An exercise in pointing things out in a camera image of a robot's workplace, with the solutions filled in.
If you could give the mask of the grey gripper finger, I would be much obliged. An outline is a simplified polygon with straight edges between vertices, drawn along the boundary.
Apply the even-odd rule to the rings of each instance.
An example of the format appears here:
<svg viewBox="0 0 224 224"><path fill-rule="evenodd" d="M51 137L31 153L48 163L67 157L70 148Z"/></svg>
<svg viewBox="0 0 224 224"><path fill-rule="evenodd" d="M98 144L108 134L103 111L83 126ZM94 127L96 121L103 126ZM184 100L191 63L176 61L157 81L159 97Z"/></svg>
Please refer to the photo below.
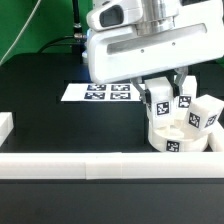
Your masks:
<svg viewBox="0 0 224 224"><path fill-rule="evenodd" d="M185 81L186 76L188 75L187 67L179 67L175 69L176 78L173 82L173 95L175 97L183 94L183 83Z"/></svg>
<svg viewBox="0 0 224 224"><path fill-rule="evenodd" d="M137 91L140 93L140 100L144 104L149 104L150 103L150 91L148 89L144 90L140 86L140 81L138 78L132 78L131 83L137 89Z"/></svg>

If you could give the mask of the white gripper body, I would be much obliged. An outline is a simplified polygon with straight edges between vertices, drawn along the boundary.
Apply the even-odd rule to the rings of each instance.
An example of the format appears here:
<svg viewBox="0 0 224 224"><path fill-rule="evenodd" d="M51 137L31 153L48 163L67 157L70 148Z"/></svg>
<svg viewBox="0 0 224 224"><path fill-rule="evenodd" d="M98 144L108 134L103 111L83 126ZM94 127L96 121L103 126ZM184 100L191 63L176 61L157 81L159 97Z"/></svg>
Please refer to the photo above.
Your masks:
<svg viewBox="0 0 224 224"><path fill-rule="evenodd" d="M220 58L223 40L224 23L219 20L146 36L132 26L93 32L88 40L90 77L107 84Z"/></svg>

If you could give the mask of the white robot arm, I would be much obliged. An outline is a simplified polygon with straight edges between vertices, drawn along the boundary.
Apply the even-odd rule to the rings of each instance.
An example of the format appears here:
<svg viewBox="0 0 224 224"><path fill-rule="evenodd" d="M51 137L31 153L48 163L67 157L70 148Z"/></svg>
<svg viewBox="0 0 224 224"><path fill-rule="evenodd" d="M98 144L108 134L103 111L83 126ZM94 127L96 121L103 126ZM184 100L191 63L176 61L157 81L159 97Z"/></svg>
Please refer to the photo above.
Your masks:
<svg viewBox="0 0 224 224"><path fill-rule="evenodd" d="M193 64L224 56L222 0L107 0L86 17L91 80L107 84L175 70L173 93Z"/></svg>

